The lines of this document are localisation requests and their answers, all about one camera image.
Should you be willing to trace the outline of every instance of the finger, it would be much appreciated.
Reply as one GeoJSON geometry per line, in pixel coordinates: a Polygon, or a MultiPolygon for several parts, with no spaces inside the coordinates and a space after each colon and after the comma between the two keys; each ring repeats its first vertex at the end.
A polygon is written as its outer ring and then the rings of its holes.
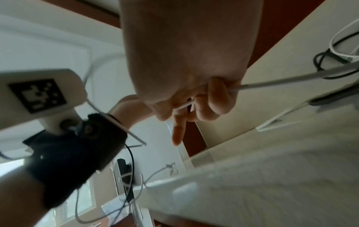
{"type": "Polygon", "coordinates": [[[208,104],[216,114],[226,114],[236,104],[238,92],[229,92],[219,77],[211,78],[208,85],[208,104]]]}
{"type": "Polygon", "coordinates": [[[173,104],[171,100],[148,105],[160,121],[166,121],[172,116],[173,104]]]}
{"type": "Polygon", "coordinates": [[[196,95],[194,98],[195,110],[187,115],[187,120],[212,121],[219,117],[208,105],[208,96],[205,94],[196,95]]]}
{"type": "Polygon", "coordinates": [[[172,142],[175,146],[180,145],[186,131],[187,108],[173,112],[173,134],[172,142]]]}

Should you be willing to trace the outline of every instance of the white device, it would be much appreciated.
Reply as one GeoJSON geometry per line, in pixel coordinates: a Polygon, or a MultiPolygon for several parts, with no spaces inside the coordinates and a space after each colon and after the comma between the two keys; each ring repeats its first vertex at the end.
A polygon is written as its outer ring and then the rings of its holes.
{"type": "Polygon", "coordinates": [[[74,107],[87,101],[81,78],[70,69],[0,73],[0,130],[39,119],[43,127],[62,134],[65,119],[81,120],[74,107]]]}

